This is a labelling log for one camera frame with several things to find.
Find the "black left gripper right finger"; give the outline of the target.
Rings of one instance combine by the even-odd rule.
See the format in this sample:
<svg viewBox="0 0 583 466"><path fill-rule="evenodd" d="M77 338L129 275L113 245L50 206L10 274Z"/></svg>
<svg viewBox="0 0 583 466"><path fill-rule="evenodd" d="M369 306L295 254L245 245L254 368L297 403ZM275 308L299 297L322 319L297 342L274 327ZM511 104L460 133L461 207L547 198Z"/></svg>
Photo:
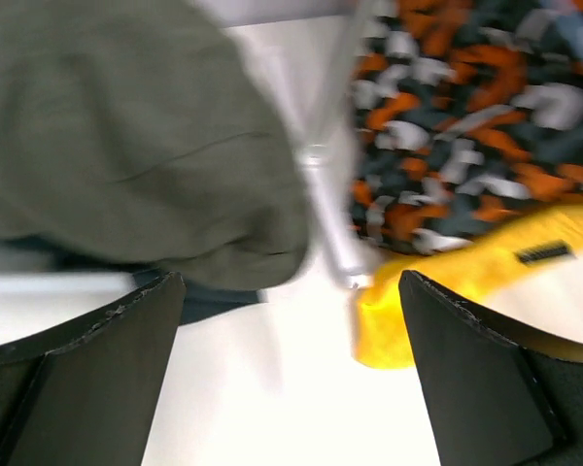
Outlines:
<svg viewBox="0 0 583 466"><path fill-rule="evenodd" d="M399 294L443 465L583 465L583 344L406 271Z"/></svg>

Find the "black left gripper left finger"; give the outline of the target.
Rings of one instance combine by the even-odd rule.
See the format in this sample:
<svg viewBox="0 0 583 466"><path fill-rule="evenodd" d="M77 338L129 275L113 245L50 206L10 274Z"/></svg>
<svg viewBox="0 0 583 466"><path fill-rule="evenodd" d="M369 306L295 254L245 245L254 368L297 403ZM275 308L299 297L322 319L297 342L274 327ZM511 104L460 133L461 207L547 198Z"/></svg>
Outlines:
<svg viewBox="0 0 583 466"><path fill-rule="evenodd" d="M0 345L0 465L139 465L183 311L167 274Z"/></svg>

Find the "yellow shorts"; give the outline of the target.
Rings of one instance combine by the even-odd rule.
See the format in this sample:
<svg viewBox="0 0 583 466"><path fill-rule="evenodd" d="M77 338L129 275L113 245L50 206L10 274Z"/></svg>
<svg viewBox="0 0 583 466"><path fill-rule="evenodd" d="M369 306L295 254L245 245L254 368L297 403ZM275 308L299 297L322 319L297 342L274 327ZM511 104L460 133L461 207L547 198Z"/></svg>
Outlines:
<svg viewBox="0 0 583 466"><path fill-rule="evenodd" d="M406 270L500 314L583 343L583 202L549 206L462 250L391 256L356 301L355 357L365 366L413 364L398 290Z"/></svg>

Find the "dark navy shorts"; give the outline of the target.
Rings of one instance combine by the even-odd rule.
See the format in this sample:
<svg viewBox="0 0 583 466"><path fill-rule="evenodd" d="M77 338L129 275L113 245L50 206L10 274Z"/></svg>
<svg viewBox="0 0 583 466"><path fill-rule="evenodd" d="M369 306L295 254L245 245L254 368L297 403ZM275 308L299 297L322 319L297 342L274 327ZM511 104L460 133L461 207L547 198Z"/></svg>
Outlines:
<svg viewBox="0 0 583 466"><path fill-rule="evenodd" d="M61 249L40 238L0 241L0 273L127 273L141 287L163 274L150 264L107 263L96 258ZM259 304L257 290L216 289L184 280L181 324L192 324L236 309Z"/></svg>

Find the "olive green shorts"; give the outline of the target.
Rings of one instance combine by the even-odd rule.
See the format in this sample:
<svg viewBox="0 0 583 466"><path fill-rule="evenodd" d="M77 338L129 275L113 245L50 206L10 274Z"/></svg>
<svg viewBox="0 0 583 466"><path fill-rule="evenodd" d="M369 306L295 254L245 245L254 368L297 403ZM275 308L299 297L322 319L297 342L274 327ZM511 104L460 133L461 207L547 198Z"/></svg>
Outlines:
<svg viewBox="0 0 583 466"><path fill-rule="evenodd" d="M214 288L286 282L310 244L286 128L185 1L0 1L0 240Z"/></svg>

